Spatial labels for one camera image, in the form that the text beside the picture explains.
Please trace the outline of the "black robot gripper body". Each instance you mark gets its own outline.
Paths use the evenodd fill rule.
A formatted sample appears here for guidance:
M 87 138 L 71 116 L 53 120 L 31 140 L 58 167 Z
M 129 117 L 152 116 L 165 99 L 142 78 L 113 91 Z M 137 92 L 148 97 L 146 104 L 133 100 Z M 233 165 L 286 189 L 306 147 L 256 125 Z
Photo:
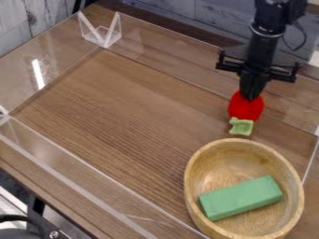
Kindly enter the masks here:
M 293 83 L 300 64 L 282 66 L 281 69 L 272 63 L 277 45 L 276 37 L 265 37 L 252 33 L 242 59 L 226 54 L 222 49 L 218 52 L 216 69 L 234 72 L 238 75 L 240 84 L 266 84 L 270 80 Z

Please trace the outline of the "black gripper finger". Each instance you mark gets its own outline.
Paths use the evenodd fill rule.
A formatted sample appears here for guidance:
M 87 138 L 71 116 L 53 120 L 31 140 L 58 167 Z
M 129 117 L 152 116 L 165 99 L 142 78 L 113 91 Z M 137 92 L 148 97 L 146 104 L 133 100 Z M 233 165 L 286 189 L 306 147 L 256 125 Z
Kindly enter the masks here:
M 238 91 L 245 99 L 253 98 L 253 76 L 248 72 L 240 74 Z
M 253 78 L 253 93 L 252 93 L 253 99 L 256 99 L 260 93 L 262 92 L 268 81 L 269 81 L 268 75 L 257 75 Z

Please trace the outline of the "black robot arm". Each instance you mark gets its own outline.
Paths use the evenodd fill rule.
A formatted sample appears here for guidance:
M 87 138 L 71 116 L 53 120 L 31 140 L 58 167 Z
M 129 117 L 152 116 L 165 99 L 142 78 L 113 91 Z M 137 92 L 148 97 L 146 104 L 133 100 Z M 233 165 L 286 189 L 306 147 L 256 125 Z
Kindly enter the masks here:
M 302 35 L 301 44 L 288 48 L 296 51 L 305 44 L 308 37 L 297 20 L 305 15 L 306 6 L 308 0 L 253 0 L 248 44 L 221 49 L 217 53 L 216 69 L 237 74 L 238 93 L 248 101 L 257 98 L 269 81 L 293 83 L 296 80 L 301 64 L 277 63 L 274 54 L 288 25 L 293 25 Z

